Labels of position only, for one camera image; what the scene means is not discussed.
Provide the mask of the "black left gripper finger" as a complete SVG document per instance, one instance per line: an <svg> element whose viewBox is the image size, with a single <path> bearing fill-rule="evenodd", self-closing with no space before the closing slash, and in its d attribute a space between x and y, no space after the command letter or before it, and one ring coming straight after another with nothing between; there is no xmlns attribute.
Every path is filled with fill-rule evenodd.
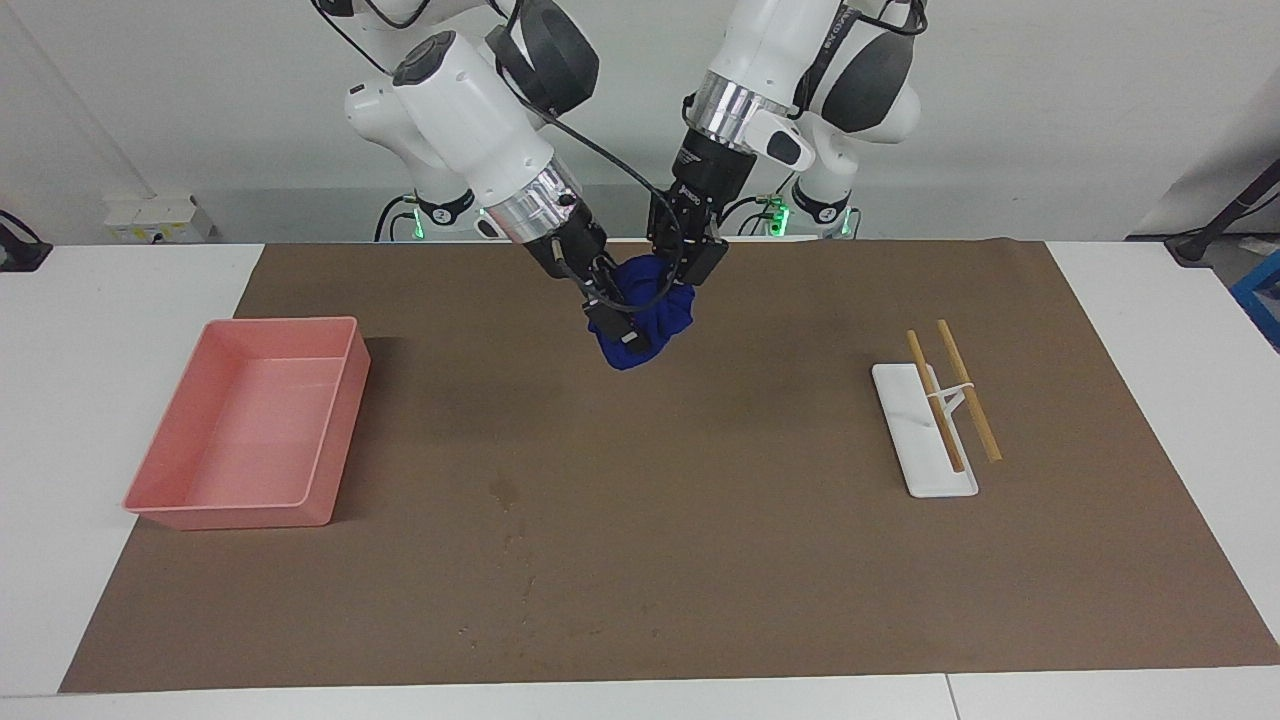
<svg viewBox="0 0 1280 720"><path fill-rule="evenodd" d="M687 246L687 283L701 286L730 250L723 238L703 238Z"/></svg>
<svg viewBox="0 0 1280 720"><path fill-rule="evenodd" d="M682 282L687 265L684 228L678 222L650 222L648 238L652 254L660 261L657 288L669 291Z"/></svg>

